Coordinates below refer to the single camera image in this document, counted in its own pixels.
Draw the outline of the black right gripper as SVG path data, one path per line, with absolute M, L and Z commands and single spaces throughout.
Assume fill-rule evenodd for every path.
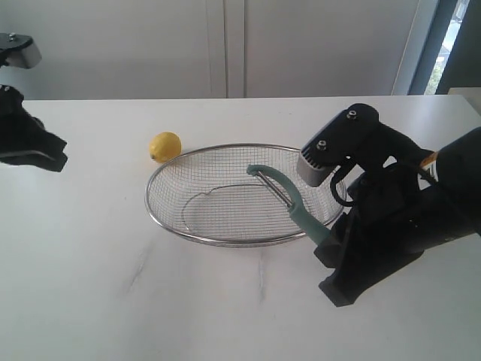
M 364 172 L 348 193 L 351 210 L 313 252 L 334 269 L 319 288 L 338 308 L 354 304 L 425 250 L 462 237 L 462 207 L 427 171 Z

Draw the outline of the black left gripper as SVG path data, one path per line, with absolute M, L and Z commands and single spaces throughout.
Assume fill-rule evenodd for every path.
M 16 88 L 1 85 L 1 162 L 61 172 L 68 161 L 64 153 L 67 142 L 47 132 L 23 107 L 23 100 Z

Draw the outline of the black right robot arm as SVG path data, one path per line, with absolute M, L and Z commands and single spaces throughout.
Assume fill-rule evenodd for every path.
M 337 307 L 416 261 L 425 250 L 480 233 L 480 130 L 437 152 L 364 172 L 348 213 L 314 254 L 333 272 L 319 288 Z

